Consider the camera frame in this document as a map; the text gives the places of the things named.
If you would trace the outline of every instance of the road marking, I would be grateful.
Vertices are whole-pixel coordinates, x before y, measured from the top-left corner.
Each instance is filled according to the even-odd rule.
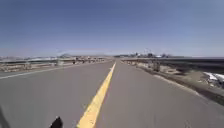
[[[95,97],[89,104],[88,108],[84,112],[83,116],[81,117],[79,123],[76,126],[77,128],[94,128],[104,97],[110,85],[110,81],[113,75],[115,65],[116,65],[116,62],[114,63],[113,67],[108,73],[106,79],[104,80],[97,94],[95,95]]]
[[[40,70],[40,71],[26,72],[26,73],[15,74],[15,75],[10,75],[10,76],[3,76],[3,77],[0,77],[0,80],[1,80],[1,79],[12,78],[12,77],[16,77],[16,76],[25,76],[25,75],[35,74],[35,73],[41,73],[41,72],[47,72],[47,71],[58,70],[58,69],[66,69],[66,68],[71,68],[71,67],[86,66],[86,65],[100,64],[100,63],[106,63],[106,62],[89,63],[89,64],[80,64],[80,65],[71,65],[71,66],[66,66],[66,67],[59,67],[59,68],[46,69],[46,70]]]
[[[170,83],[170,84],[172,84],[172,85],[176,85],[177,87],[179,87],[179,88],[181,88],[181,89],[183,89],[183,90],[185,90],[185,91],[187,91],[187,92],[190,92],[190,93],[192,93],[192,94],[194,94],[194,95],[197,95],[197,96],[202,97],[198,92],[196,92],[196,91],[194,91],[194,90],[192,90],[192,89],[189,89],[189,88],[187,88],[187,87],[184,87],[184,86],[181,85],[181,84],[178,84],[178,83],[176,83],[176,82],[174,82],[174,81],[168,80],[168,79],[166,79],[166,78],[164,78],[164,77],[162,77],[162,76],[158,76],[158,75],[154,75],[154,76],[155,76],[156,78],[159,78],[159,79],[163,80],[163,81],[166,81],[167,83]]]

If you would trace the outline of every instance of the white edge line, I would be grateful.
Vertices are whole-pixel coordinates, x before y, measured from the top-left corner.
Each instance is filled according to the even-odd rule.
[[[0,80],[1,79],[12,78],[12,77],[16,77],[16,76],[25,76],[25,75],[29,75],[29,74],[53,71],[53,70],[58,70],[58,69],[66,69],[66,68],[77,67],[77,66],[86,66],[86,65],[92,65],[92,64],[100,64],[100,63],[106,63],[106,62],[88,63],[88,64],[80,64],[80,65],[71,65],[71,66],[66,66],[66,67],[59,67],[59,68],[46,69],[46,70],[40,70],[40,71],[26,72],[26,73],[15,74],[15,75],[10,75],[10,76],[3,76],[3,77],[0,77]]]
[[[164,78],[162,76],[159,76],[159,75],[153,75],[153,76],[156,77],[156,78],[158,78],[158,79],[160,79],[160,80],[166,81],[167,83],[172,84],[172,85],[174,85],[174,86],[176,86],[176,87],[178,87],[178,88],[180,88],[182,90],[185,90],[185,91],[187,91],[189,93],[192,93],[194,95],[197,95],[199,97],[202,97],[198,92],[196,92],[196,91],[194,91],[194,90],[192,90],[192,89],[190,89],[188,87],[185,87],[184,85],[181,85],[179,83],[176,83],[176,82],[174,82],[172,80],[168,80],[168,79],[166,79],[166,78]]]

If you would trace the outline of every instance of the blue sky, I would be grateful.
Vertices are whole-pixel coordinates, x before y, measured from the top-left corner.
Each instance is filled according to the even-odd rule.
[[[0,56],[224,56],[222,0],[1,0]]]

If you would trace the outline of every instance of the road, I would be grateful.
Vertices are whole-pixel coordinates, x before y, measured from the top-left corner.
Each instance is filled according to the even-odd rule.
[[[62,118],[65,128],[75,127],[113,64],[72,66],[0,79],[3,115],[11,128],[48,128],[56,116]],[[114,127],[223,128],[224,107],[116,61],[96,122],[96,128]]]

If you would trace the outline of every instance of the yellow center line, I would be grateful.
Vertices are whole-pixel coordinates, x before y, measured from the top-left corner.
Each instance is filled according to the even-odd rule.
[[[104,97],[110,85],[110,81],[114,72],[115,65],[116,65],[116,62],[114,63],[113,67],[108,73],[100,89],[94,96],[92,102],[89,104],[88,108],[84,112],[82,118],[80,119],[79,123],[76,126],[77,128],[94,128]]]

